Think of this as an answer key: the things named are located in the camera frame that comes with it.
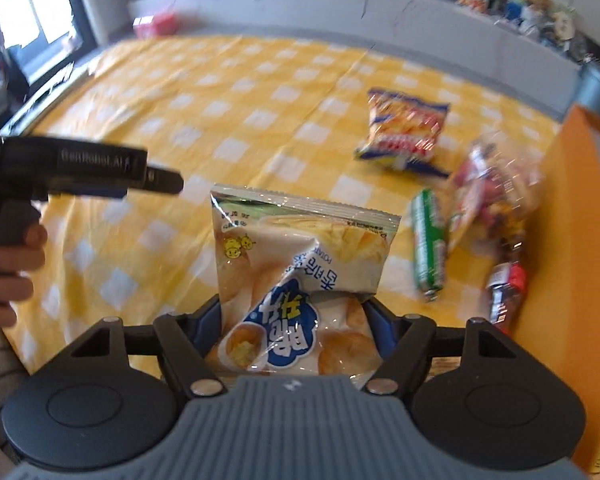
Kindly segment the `person left hand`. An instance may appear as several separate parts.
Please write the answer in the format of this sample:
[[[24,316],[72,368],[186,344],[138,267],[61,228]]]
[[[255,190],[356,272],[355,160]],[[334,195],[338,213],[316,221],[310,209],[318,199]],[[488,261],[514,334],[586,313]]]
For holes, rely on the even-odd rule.
[[[46,229],[35,223],[28,227],[20,245],[0,246],[0,327],[14,326],[17,315],[12,303],[32,296],[33,284],[27,273],[44,266],[46,242]]]

